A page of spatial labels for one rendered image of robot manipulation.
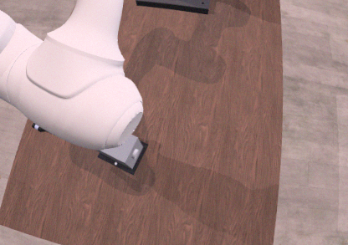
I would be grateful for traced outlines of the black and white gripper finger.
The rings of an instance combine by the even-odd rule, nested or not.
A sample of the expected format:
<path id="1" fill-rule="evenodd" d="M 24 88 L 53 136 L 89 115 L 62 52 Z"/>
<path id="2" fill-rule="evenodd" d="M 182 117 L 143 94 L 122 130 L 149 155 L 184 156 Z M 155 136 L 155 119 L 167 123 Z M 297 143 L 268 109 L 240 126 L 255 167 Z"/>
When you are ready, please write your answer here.
<path id="1" fill-rule="evenodd" d="M 45 132 L 46 130 L 43 130 L 42 128 L 40 128 L 38 125 L 35 125 L 34 123 L 32 124 L 32 127 L 40 132 Z"/>

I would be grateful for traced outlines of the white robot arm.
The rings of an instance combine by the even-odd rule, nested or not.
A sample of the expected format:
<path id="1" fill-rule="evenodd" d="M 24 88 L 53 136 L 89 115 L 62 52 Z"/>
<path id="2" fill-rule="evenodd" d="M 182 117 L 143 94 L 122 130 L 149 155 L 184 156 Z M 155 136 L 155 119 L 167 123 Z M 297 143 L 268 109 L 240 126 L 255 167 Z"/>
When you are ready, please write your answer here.
<path id="1" fill-rule="evenodd" d="M 118 46 L 123 2 L 77 0 L 44 41 L 0 10 L 0 99 L 71 144 L 122 145 L 143 115 Z"/>

